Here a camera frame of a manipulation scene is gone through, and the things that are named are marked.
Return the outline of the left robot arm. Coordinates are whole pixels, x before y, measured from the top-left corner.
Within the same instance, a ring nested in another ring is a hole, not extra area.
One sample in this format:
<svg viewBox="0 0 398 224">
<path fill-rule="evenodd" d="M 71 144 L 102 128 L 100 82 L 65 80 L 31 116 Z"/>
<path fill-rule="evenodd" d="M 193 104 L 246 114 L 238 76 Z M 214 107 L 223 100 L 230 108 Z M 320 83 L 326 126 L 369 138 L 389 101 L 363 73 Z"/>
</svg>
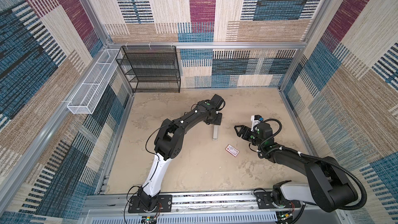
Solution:
<svg viewBox="0 0 398 224">
<path fill-rule="evenodd" d="M 164 175 L 171 161 L 182 150 L 185 134 L 196 124 L 221 125 L 225 100 L 217 95 L 210 100 L 202 100 L 193 105 L 191 111 L 183 116 L 170 120 L 165 119 L 156 130 L 154 139 L 154 160 L 146 181 L 137 191 L 139 204 L 144 210 L 151 211 L 158 205 L 158 195 Z"/>
</svg>

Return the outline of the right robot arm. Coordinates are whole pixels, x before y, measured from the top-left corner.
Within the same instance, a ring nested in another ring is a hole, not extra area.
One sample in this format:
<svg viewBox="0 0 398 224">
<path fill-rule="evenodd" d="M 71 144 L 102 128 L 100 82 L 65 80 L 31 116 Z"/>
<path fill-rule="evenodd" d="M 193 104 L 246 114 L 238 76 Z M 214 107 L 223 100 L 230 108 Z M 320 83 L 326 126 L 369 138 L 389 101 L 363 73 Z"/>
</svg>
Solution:
<svg viewBox="0 0 398 224">
<path fill-rule="evenodd" d="M 360 181 L 332 157 L 319 158 L 301 153 L 274 141 L 275 134 L 265 122 L 253 127 L 236 125 L 239 138 L 257 147 L 260 159 L 291 168 L 307 178 L 307 183 L 290 180 L 273 186 L 272 198 L 276 206 L 288 201 L 301 201 L 317 205 L 325 212 L 336 209 L 356 210 L 366 203 L 366 190 Z"/>
</svg>

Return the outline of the white mesh wall basket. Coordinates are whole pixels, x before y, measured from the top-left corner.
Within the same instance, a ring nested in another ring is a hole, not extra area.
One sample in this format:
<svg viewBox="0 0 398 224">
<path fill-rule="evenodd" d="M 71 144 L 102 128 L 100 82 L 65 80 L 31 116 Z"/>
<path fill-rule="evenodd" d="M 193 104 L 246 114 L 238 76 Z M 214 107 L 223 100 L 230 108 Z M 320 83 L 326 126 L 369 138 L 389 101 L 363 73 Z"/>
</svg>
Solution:
<svg viewBox="0 0 398 224">
<path fill-rule="evenodd" d="M 67 105 L 72 114 L 94 113 L 118 66 L 116 62 L 118 53 L 118 49 L 107 49 L 102 52 Z"/>
</svg>

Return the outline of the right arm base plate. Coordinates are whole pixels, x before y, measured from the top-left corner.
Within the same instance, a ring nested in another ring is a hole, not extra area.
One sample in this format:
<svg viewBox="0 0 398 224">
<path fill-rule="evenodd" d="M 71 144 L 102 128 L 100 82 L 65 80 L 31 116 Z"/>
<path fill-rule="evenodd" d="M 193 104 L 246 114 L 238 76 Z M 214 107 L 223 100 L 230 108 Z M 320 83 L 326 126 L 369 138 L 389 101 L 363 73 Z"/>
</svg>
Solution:
<svg viewBox="0 0 398 224">
<path fill-rule="evenodd" d="M 254 196 L 259 209 L 300 209 L 300 201 L 287 200 L 278 191 L 266 191 L 264 189 L 254 190 Z"/>
</svg>

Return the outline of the red white staple box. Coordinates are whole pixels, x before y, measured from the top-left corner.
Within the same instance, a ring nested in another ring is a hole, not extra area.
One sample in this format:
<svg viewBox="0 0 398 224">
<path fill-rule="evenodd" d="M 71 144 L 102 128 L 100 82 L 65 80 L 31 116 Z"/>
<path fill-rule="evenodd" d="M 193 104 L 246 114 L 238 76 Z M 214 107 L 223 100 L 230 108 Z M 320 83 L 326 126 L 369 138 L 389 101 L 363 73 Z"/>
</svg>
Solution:
<svg viewBox="0 0 398 224">
<path fill-rule="evenodd" d="M 228 145 L 226 147 L 226 151 L 228 153 L 230 153 L 232 156 L 237 157 L 239 154 L 239 150 L 237 150 L 235 147 L 233 147 L 232 145 Z"/>
</svg>

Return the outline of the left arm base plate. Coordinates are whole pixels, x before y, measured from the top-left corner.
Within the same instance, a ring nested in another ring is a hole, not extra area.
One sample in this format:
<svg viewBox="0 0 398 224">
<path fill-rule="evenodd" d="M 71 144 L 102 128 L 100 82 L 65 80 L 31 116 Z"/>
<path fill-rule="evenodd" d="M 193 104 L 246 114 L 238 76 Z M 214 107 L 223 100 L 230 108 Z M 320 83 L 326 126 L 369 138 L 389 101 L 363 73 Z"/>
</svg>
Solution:
<svg viewBox="0 0 398 224">
<path fill-rule="evenodd" d="M 132 196 L 129 199 L 128 213 L 155 213 L 160 211 L 161 213 L 171 212 L 173 196 L 172 195 L 157 195 L 153 198 L 147 196 Z"/>
</svg>

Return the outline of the grey silver stapler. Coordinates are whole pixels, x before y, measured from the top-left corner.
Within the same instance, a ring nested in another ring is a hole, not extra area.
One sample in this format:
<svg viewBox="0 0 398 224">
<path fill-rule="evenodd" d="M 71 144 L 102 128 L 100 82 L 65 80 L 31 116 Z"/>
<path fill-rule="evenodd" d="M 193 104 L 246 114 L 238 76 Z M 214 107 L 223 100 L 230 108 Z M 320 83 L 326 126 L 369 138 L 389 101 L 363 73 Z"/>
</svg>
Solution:
<svg viewBox="0 0 398 224">
<path fill-rule="evenodd" d="M 217 141 L 218 140 L 218 133 L 219 133 L 219 126 L 214 125 L 214 130 L 213 130 L 213 135 L 212 135 L 212 140 Z"/>
</svg>

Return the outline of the aluminium front rail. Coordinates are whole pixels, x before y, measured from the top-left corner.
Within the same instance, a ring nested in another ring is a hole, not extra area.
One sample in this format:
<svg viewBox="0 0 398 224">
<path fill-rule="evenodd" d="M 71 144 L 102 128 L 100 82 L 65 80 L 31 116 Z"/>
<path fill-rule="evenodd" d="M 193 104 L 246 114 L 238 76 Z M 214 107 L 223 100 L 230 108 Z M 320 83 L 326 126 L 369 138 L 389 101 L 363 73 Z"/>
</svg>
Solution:
<svg viewBox="0 0 398 224">
<path fill-rule="evenodd" d="M 162 207 L 134 210 L 125 194 L 88 196 L 80 213 L 80 224 L 352 224 L 346 211 L 326 213 L 307 204 L 289 202 L 276 208 L 271 191 L 230 190 L 167 192 L 160 194 Z"/>
</svg>

